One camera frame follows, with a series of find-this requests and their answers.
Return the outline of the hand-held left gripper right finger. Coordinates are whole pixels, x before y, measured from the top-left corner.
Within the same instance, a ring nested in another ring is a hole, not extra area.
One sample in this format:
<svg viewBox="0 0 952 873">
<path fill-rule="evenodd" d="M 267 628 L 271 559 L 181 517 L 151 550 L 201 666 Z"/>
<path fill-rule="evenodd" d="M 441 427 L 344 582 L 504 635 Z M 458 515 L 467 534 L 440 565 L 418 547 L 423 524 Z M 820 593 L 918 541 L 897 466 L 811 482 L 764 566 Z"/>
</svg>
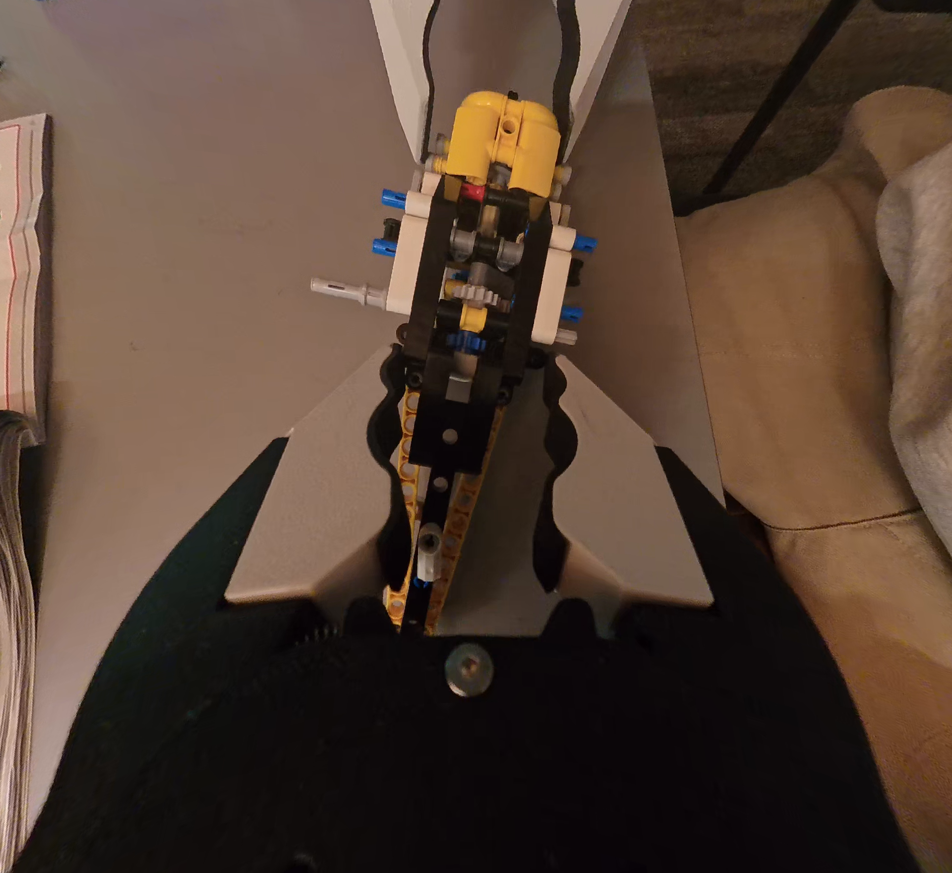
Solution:
<svg viewBox="0 0 952 873">
<path fill-rule="evenodd" d="M 532 537 L 543 590 L 609 637 L 636 604 L 708 609 L 713 595 L 648 433 L 564 356 L 543 370 L 550 460 Z"/>
</svg>

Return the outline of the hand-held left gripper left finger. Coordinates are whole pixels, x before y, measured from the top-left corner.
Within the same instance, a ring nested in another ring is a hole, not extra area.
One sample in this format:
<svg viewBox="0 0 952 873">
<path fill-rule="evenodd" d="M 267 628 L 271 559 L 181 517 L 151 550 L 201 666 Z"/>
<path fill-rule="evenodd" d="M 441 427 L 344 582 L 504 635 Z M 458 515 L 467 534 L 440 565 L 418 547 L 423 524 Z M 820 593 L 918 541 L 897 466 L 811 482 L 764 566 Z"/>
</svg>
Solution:
<svg viewBox="0 0 952 873">
<path fill-rule="evenodd" d="M 225 597 L 232 605 L 314 602 L 341 624 L 381 599 L 411 563 L 411 521 L 392 462 L 406 364 L 381 347 L 292 428 Z"/>
</svg>

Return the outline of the yellow black white lego model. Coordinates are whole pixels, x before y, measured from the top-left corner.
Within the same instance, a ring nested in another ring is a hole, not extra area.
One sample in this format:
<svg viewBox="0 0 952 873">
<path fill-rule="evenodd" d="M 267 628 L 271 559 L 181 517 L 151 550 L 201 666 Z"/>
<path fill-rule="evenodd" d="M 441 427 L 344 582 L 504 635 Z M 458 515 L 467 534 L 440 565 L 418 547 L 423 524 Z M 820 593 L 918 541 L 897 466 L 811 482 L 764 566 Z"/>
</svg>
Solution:
<svg viewBox="0 0 952 873">
<path fill-rule="evenodd" d="M 320 277 L 311 290 L 406 318 L 385 365 L 396 385 L 396 468 L 411 553 L 387 585 L 391 623 L 435 634 L 494 443 L 530 368 L 577 342 L 582 255 L 597 242 L 569 225 L 560 203 L 571 170 L 545 105 L 507 93 L 464 98 L 438 136 L 420 185 L 385 189 L 400 213 L 373 253 L 392 260 L 386 289 Z"/>
</svg>

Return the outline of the grey paper stack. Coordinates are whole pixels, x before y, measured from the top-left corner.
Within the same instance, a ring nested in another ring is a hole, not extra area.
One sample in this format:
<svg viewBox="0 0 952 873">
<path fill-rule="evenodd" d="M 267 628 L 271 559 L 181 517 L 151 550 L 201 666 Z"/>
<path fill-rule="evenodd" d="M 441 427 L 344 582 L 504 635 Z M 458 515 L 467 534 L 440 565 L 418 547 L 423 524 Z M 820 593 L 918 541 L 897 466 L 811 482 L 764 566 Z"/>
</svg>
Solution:
<svg viewBox="0 0 952 873">
<path fill-rule="evenodd" d="M 25 547 L 20 463 L 28 420 L 1 413 L 1 867 L 28 838 L 36 606 Z"/>
</svg>

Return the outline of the grey blanket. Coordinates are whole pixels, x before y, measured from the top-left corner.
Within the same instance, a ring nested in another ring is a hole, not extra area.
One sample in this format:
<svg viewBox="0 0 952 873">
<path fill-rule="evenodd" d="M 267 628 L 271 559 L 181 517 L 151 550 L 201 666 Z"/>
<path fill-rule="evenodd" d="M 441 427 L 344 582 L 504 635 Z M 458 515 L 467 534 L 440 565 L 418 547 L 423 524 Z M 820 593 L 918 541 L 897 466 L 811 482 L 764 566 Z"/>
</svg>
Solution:
<svg viewBox="0 0 952 873">
<path fill-rule="evenodd" d="M 891 286 L 889 433 L 914 495 L 950 549 L 950 144 L 888 184 L 876 238 Z"/>
</svg>

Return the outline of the white paper booklet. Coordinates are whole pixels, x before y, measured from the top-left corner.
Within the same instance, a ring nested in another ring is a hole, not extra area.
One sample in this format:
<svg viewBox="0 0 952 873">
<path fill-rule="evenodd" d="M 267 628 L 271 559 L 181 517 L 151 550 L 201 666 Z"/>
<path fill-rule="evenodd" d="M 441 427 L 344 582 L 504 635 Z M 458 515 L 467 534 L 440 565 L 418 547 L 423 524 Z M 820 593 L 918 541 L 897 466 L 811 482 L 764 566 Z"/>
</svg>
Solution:
<svg viewBox="0 0 952 873">
<path fill-rule="evenodd" d="M 51 365 L 52 120 L 1 125 L 1 406 L 46 440 Z"/>
</svg>

